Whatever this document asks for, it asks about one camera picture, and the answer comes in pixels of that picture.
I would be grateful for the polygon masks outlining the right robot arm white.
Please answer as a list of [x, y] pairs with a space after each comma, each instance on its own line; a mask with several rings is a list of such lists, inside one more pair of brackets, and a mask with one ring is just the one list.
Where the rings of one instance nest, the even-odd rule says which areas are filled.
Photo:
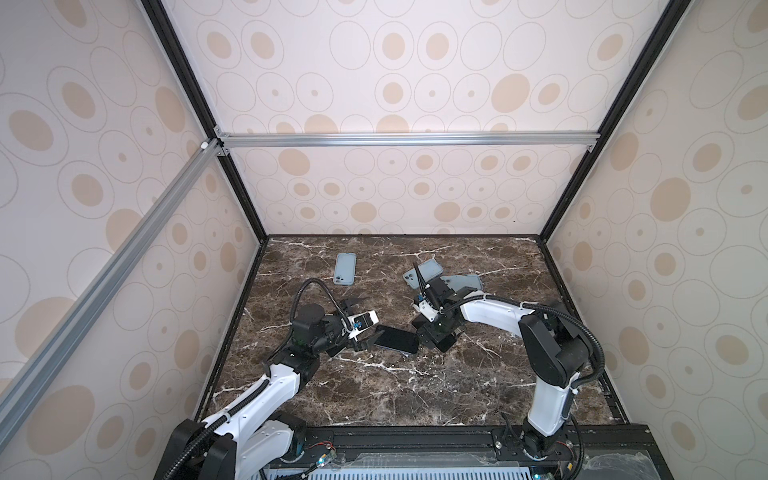
[[599, 379], [605, 353], [596, 336], [573, 315], [554, 306], [515, 301], [469, 287], [455, 291], [421, 288], [413, 301], [412, 321], [421, 344], [449, 350], [468, 323], [508, 332], [523, 341], [536, 376], [533, 403], [517, 432], [519, 447], [533, 460], [543, 460], [559, 440], [579, 388]]

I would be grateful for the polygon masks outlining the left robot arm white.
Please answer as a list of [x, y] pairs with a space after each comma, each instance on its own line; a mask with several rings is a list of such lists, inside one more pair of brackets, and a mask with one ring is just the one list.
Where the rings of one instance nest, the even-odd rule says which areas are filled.
[[173, 430], [156, 479], [248, 479], [275, 459], [303, 455], [306, 423], [279, 408], [312, 379], [323, 354], [358, 347], [358, 337], [378, 317], [373, 311], [349, 315], [324, 281], [309, 278], [293, 298], [289, 319], [286, 338], [256, 382], [219, 412]]

